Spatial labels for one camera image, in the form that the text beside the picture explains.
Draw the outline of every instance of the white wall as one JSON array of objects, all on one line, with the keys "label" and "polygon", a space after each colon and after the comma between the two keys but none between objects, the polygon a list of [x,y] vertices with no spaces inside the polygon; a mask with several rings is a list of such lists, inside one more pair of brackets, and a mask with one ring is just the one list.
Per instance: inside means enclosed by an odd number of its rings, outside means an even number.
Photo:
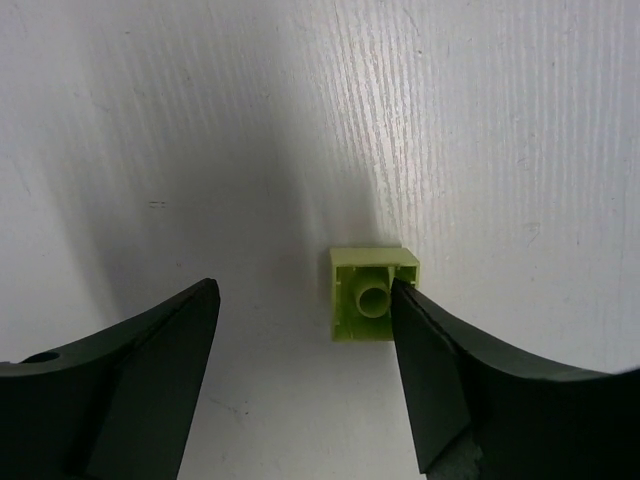
[{"label": "white wall", "polygon": [[639,55],[634,0],[2,0],[0,356],[210,276],[181,480],[418,478],[392,345],[329,341],[327,248],[640,363]]}]

